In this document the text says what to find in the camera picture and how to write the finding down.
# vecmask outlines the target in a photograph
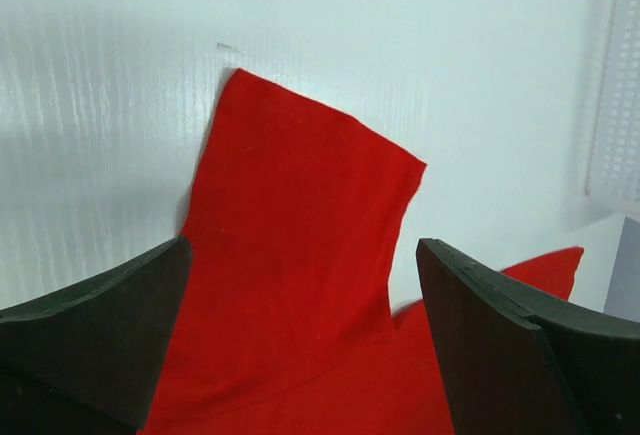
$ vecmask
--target white background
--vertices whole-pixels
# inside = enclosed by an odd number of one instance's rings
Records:
[[[502,268],[586,248],[602,309],[621,216],[583,195],[612,0],[0,0],[0,306],[175,234],[241,66],[429,164],[390,282],[437,237]]]
[[[618,255],[604,312],[634,322],[640,322],[640,222],[627,218],[620,237]]]

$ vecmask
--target red fabric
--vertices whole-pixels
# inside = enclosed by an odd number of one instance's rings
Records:
[[[581,248],[504,270],[568,298]],[[212,419],[165,423],[167,435],[454,435],[422,301],[394,317],[387,341],[361,347],[343,364],[262,403]]]
[[[356,119],[237,70],[196,174],[191,278],[145,433],[207,433],[166,427],[392,336],[388,276],[424,169]]]
[[[569,300],[584,248],[572,247],[542,255],[502,271],[543,292]]]
[[[236,72],[198,168],[191,280],[144,433],[453,434],[423,304],[392,320],[387,300],[423,170],[351,117]],[[506,273],[566,298],[581,254]]]

